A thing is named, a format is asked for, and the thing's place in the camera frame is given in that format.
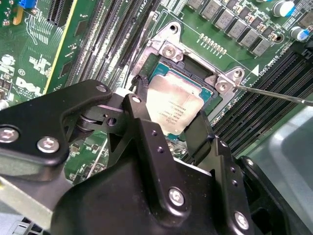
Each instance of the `black ram slot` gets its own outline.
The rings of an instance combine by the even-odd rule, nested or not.
[[[48,22],[58,27],[64,26],[72,4],[73,0],[52,0],[47,18]]]
[[[310,95],[313,92],[312,57],[305,59],[300,47],[304,45],[294,44],[253,87],[300,98]],[[295,106],[277,98],[245,93],[213,129],[237,156]]]

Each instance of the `pcie slot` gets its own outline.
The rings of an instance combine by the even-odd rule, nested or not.
[[[271,68],[270,71],[268,71],[268,74],[266,76],[261,77],[261,79],[253,85],[253,87],[261,89],[261,90],[268,90],[268,87],[271,85],[271,83],[276,80],[280,74],[282,74],[285,70],[289,68],[289,66],[296,60],[297,55],[293,53],[285,54],[283,55],[284,59],[280,62],[281,66],[275,66],[275,69]],[[253,93],[245,93],[243,97],[239,99],[239,101],[236,103],[236,105],[229,110],[226,113],[226,119],[231,120],[233,117],[238,116],[241,112],[243,112],[246,108],[249,107],[249,105],[252,103],[254,99],[256,99],[259,95],[253,94]],[[214,126],[214,131],[216,133],[222,133],[224,130],[228,129],[229,126],[233,123],[233,120],[228,122],[227,125],[223,123],[222,121],[219,121]]]
[[[99,72],[98,78],[100,79],[100,81],[102,81],[102,79],[105,77],[105,74],[108,70],[108,67],[111,63],[112,58],[117,53],[118,49],[121,47],[127,34],[131,35],[133,27],[135,26],[135,24],[139,23],[140,19],[138,17],[136,19],[135,17],[139,11],[140,6],[144,3],[144,1],[145,0],[137,0],[137,1],[135,1],[135,3],[133,3],[132,8],[130,10],[130,13],[127,14],[128,16],[124,20],[123,26],[120,29],[120,31],[116,37],[117,40],[114,42],[114,44],[110,48],[110,51],[108,52],[108,60],[105,60],[103,66],[101,68],[101,71]]]
[[[47,18],[48,22],[58,27],[64,26],[72,3],[73,0],[52,0]]]
[[[81,81],[96,78],[102,63],[106,59],[107,52],[116,38],[117,31],[119,31],[123,19],[131,5],[130,2],[126,2],[126,9],[124,9],[123,14],[119,16],[118,13],[120,12],[123,4],[124,0],[115,1],[109,18],[105,23],[103,30],[101,31],[93,53],[91,54],[90,60],[88,61],[88,65],[85,69],[83,77],[81,78]]]
[[[309,81],[307,84],[305,84],[305,86],[308,85],[306,87],[306,89],[302,92],[302,93],[296,93],[294,95],[298,96],[298,97],[307,97],[308,95],[310,95],[313,92],[313,85],[312,85],[312,81]],[[247,133],[243,139],[241,139],[240,142],[235,142],[232,141],[231,144],[229,145],[232,148],[232,152],[235,156],[237,156],[238,154],[240,154],[244,149],[246,149],[251,142],[256,141],[258,139],[258,137],[260,136],[260,133],[263,133],[265,131],[267,131],[268,129],[270,129],[274,124],[276,124],[277,122],[275,122],[275,120],[279,120],[282,117],[284,117],[286,114],[288,114],[288,112],[290,110],[292,110],[296,104],[295,103],[290,103],[287,101],[280,101],[280,105],[274,104],[273,105],[277,110],[280,110],[280,112],[275,113],[275,116],[271,116],[269,115],[267,117],[267,119],[263,120],[263,123],[266,123],[265,125],[262,125],[262,128],[258,131],[258,132],[249,132]]]
[[[76,59],[75,65],[67,79],[67,86],[77,83],[83,74],[84,68],[91,55],[92,48],[100,34],[101,28],[104,25],[108,12],[113,6],[112,0],[99,0],[99,3],[94,10],[94,17],[91,21],[90,29],[88,30],[84,42],[82,43],[81,50]]]
[[[285,76],[285,77],[288,77],[288,79],[286,79],[282,83],[278,79],[276,79],[275,81],[271,82],[271,86],[268,88],[272,92],[281,93],[282,90],[288,85],[288,83],[290,83],[290,81],[292,81],[298,75],[298,71],[302,71],[302,69],[304,69],[306,66],[305,63],[301,63],[301,64],[297,64],[297,65],[298,65],[298,67],[295,68],[295,70],[289,72]],[[253,101],[251,101],[251,104],[249,105],[249,107],[251,107],[251,105],[253,103],[258,103],[259,105],[254,105],[251,108],[246,107],[244,111],[242,111],[239,115],[237,115],[236,118],[234,118],[232,120],[232,122],[244,123],[245,121],[251,119],[252,116],[255,113],[257,113],[258,110],[261,110],[266,105],[266,102],[269,101],[270,99],[271,99],[271,97],[264,96],[264,95],[258,95],[257,97],[255,97],[255,99]],[[224,139],[228,139],[230,136],[233,135],[233,132],[236,128],[237,128],[236,125],[232,125],[229,128],[224,129],[222,132],[220,132],[220,135],[222,135]]]

